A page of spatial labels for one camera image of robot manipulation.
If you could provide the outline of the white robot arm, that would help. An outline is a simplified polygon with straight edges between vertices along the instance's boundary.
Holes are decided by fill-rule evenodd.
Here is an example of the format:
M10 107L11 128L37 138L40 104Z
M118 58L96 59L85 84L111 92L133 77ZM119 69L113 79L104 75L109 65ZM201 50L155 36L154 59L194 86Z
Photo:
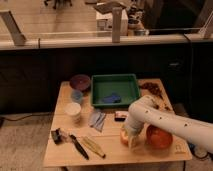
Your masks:
M138 135L148 123L203 147L213 154L213 124L170 114L156 109L156 101L144 95L130 104L124 128L129 135Z

